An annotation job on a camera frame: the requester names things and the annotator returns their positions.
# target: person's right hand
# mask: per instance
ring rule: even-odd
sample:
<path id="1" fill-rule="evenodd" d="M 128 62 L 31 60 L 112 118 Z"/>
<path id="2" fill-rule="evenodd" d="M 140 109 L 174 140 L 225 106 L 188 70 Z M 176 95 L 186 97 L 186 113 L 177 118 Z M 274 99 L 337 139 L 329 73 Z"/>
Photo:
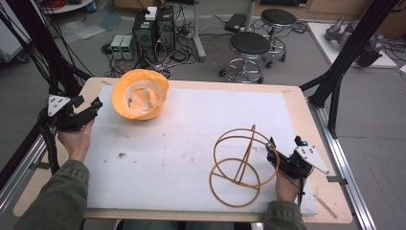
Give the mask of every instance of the person's right hand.
<path id="1" fill-rule="evenodd" d="M 299 189 L 297 186 L 299 185 L 299 179 L 289 179 L 287 179 L 281 172 L 277 172 L 277 182 L 275 188 L 279 201 L 295 202 L 295 199 L 298 196 Z"/>

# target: black metal frame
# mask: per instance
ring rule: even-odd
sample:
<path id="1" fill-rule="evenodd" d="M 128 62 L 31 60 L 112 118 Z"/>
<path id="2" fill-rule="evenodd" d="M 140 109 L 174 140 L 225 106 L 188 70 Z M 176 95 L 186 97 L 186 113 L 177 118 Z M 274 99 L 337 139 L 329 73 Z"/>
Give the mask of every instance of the black metal frame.
<path id="1" fill-rule="evenodd" d="M 398 0 L 372 1 L 370 7 L 330 68 L 322 76 L 300 86 L 303 91 L 306 91 L 320 84 L 316 92 L 308 98 L 308 102 L 317 107 L 324 107 L 326 99 L 331 94 L 328 130 L 334 138 L 337 138 L 336 122 L 341 81 L 354 61 L 362 54 L 366 44 L 397 2 Z"/>
<path id="2" fill-rule="evenodd" d="M 41 72 L 41 75 L 43 75 L 44 79 L 49 83 L 49 93 L 75 98 L 82 88 L 78 82 L 78 78 L 86 81 L 90 79 L 91 76 L 79 70 L 63 57 L 48 28 L 44 25 L 44 22 L 35 10 L 31 0 L 6 0 L 6 2 L 21 22 L 21 25 L 23 25 L 27 34 L 30 36 L 37 51 L 46 61 L 47 66 L 45 67 L 45 70 L 43 69 L 44 66 L 39 66 L 36 61 L 35 65 L 39 72 Z M 32 52 L 30 46 L 13 27 L 10 19 L 2 12 L 0 12 L 0 19 L 20 42 L 30 57 L 33 60 L 37 60 L 37 57 Z M 27 155 L 29 148 L 33 145 L 38 135 L 39 128 L 38 125 L 35 125 L 27 138 L 12 156 L 11 160 L 0 172 L 0 191 L 4 188 L 11 175 L 17 169 L 21 160 Z"/>

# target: hand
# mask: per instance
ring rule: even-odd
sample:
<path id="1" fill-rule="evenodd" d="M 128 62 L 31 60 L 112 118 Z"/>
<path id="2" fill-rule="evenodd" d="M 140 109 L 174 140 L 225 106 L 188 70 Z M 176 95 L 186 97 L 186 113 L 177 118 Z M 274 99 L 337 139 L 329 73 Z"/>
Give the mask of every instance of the hand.
<path id="1" fill-rule="evenodd" d="M 295 199 L 298 196 L 299 189 L 297 186 L 299 185 L 299 179 L 289 179 L 287 179 L 281 172 L 277 172 L 276 191 L 277 198 L 280 201 L 295 202 Z"/>
<path id="2" fill-rule="evenodd" d="M 90 134 L 92 133 L 92 126 L 95 120 L 89 122 L 84 130 L 65 132 L 59 131 L 57 139 L 68 150 L 69 159 L 77 160 L 83 163 L 87 151 L 90 148 Z"/>

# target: wooden table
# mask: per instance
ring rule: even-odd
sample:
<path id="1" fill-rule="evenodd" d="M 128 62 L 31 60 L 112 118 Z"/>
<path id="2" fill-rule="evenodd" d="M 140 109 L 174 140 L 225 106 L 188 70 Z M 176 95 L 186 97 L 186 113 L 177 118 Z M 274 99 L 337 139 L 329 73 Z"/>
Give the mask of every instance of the wooden table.
<path id="1" fill-rule="evenodd" d="M 86 108 L 96 97 L 104 85 L 113 85 L 117 79 L 93 78 L 87 81 L 82 89 L 85 103 L 79 111 Z M 328 168 L 333 172 L 331 163 L 324 148 L 321 136 L 310 114 L 305 97 L 297 86 L 218 83 L 199 81 L 169 81 L 170 88 L 236 90 L 247 92 L 272 92 L 282 94 L 289 118 L 297 135 L 317 147 Z M 66 150 L 58 144 L 59 162 L 66 159 Z M 49 180 L 50 171 L 37 169 L 24 193 L 14 207 L 14 214 L 21 216 L 39 194 L 42 186 Z M 308 178 L 314 192 L 318 215 L 304 216 L 305 222 L 349 223 L 352 221 L 349 206 L 338 183 L 329 183 L 319 171 Z M 145 211 L 123 209 L 87 209 L 86 218 L 95 219 L 179 219 L 179 220 L 223 220 L 223 221 L 263 221 L 264 214 L 250 213 L 218 213 L 218 212 L 177 212 L 177 211 Z"/>

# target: wire frame sculpture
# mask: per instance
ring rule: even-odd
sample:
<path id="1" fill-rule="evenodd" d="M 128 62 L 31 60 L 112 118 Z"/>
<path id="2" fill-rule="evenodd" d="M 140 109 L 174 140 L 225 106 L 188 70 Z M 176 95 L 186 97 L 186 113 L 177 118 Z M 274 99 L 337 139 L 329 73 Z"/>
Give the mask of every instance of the wire frame sculpture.
<path id="1" fill-rule="evenodd" d="M 236 133 L 240 133 L 240 132 L 248 132 L 248 133 L 250 133 L 250 136 L 236 134 Z M 248 139 L 249 144 L 248 144 L 248 147 L 247 147 L 245 153 L 243 154 L 242 158 L 230 157 L 230 158 L 218 160 L 217 148 L 219 147 L 219 144 L 223 143 L 224 141 L 230 140 L 230 139 Z M 263 182 L 260 181 L 259 173 L 257 172 L 257 170 L 254 168 L 254 166 L 252 164 L 249 163 L 251 150 L 253 148 L 254 142 L 263 144 L 268 150 L 272 151 L 277 158 L 277 165 L 275 166 L 275 171 Z M 231 175 L 229 173 L 226 173 L 226 171 L 220 167 L 220 166 L 224 166 L 224 164 L 227 162 L 236 162 L 236 161 L 239 162 L 239 166 L 237 167 L 236 174 Z M 225 132 L 224 134 L 222 134 L 217 139 L 217 141 L 214 145 L 214 166 L 212 168 L 212 171 L 210 172 L 210 188 L 212 190 L 212 193 L 221 203 L 223 203 L 227 206 L 235 207 L 235 208 L 248 206 L 251 203 L 253 203 L 259 196 L 260 187 L 265 185 L 269 181 L 271 181 L 276 176 L 276 173 L 279 169 L 280 162 L 281 162 L 281 159 L 278 155 L 278 152 L 275 149 L 275 146 L 273 144 L 271 144 L 269 142 L 269 140 L 263 134 L 256 131 L 255 125 L 253 125 L 251 127 L 251 129 L 236 128 L 236 129 L 229 130 L 229 131 Z M 247 183 L 247 182 L 243 181 L 243 177 L 244 177 L 247 169 L 250 169 L 254 173 L 256 181 L 257 181 L 256 183 Z M 238 186 L 252 188 L 252 189 L 256 190 L 256 192 L 253 195 L 253 198 L 251 198 L 248 202 L 240 203 L 240 204 L 234 204 L 234 203 L 227 202 L 223 198 L 221 198 L 220 195 L 214 189 L 214 178 L 216 176 L 226 179 Z"/>

